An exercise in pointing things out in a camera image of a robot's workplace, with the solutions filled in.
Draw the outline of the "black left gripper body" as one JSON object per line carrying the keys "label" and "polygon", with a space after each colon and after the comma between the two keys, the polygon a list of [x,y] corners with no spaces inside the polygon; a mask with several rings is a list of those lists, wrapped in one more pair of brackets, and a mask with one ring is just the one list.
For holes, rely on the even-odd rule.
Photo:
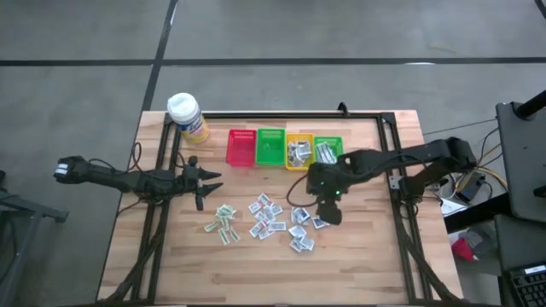
{"label": "black left gripper body", "polygon": [[176,176],[173,183],[173,194],[180,196],[183,194],[192,193],[195,195],[195,206],[198,211],[204,210],[203,197],[199,195],[199,186],[201,185],[198,178],[198,159],[196,156],[190,156],[185,160],[182,155],[175,158],[174,166],[181,169],[182,173]]}

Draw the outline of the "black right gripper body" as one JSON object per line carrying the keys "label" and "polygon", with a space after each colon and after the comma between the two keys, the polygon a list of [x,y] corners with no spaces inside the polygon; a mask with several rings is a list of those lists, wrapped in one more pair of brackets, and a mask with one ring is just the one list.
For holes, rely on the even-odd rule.
{"label": "black right gripper body", "polygon": [[305,190],[319,200],[340,200],[355,179],[342,165],[314,163],[308,169]]}

